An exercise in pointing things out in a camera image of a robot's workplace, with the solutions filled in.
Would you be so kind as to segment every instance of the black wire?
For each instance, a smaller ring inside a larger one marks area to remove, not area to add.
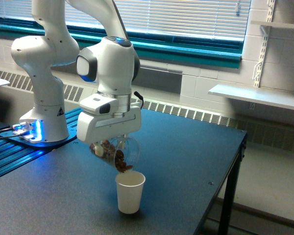
[[[17,137],[17,136],[23,136],[23,135],[24,135],[24,133],[23,134],[18,134],[18,135],[13,135],[13,136],[4,136],[4,137],[0,137],[0,140],[7,139],[7,138],[12,138],[12,137]]]
[[[1,129],[0,130],[0,133],[6,132],[6,131],[12,131],[12,130],[13,130],[13,128],[12,127],[9,127],[9,128],[5,128],[5,129]]]
[[[142,105],[141,105],[141,109],[142,109],[144,106],[144,97],[138,92],[134,92],[134,95],[142,101]]]

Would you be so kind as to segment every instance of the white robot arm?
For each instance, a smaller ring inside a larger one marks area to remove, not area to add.
[[[79,47],[65,24],[64,0],[32,0],[32,15],[44,27],[45,36],[16,39],[11,48],[15,62],[30,76],[34,91],[34,108],[20,119],[32,123],[32,130],[22,137],[33,143],[61,141],[69,135],[63,83],[52,75],[50,67],[74,62]]]
[[[86,81],[98,81],[98,92],[80,103],[83,112],[78,118],[77,137],[93,143],[139,130],[141,111],[137,104],[131,105],[131,81],[140,62],[114,1],[67,2],[100,21],[108,36],[79,53],[65,24],[65,1],[32,0],[32,15],[46,34],[23,37],[12,45],[12,57],[29,74],[35,99],[34,108],[20,119],[32,128],[22,137],[34,143],[68,137],[63,83],[52,75],[50,67],[76,59],[78,74]],[[16,134],[27,131],[22,129]]]
[[[140,67],[113,0],[67,0],[74,8],[97,19],[107,37],[84,48],[77,57],[77,73],[85,81],[98,81],[98,92],[82,100],[77,137],[86,143],[138,131],[141,110],[131,105],[131,82]]]

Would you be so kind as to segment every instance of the clear plastic container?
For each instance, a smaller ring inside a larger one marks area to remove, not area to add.
[[[140,148],[138,142],[129,136],[120,136],[90,145],[91,152],[109,165],[124,173],[137,164]]]

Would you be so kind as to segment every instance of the blue led light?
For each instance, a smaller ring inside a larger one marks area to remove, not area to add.
[[[36,134],[37,134],[37,139],[38,140],[42,140],[43,139],[43,134],[42,134],[42,127],[41,127],[41,123],[40,123],[40,121],[39,120],[37,120],[36,122],[35,122],[35,124],[36,124]]]

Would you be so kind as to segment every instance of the white paper cup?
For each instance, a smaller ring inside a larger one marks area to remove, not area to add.
[[[118,207],[121,212],[133,214],[138,211],[145,180],[145,176],[135,170],[116,176]]]

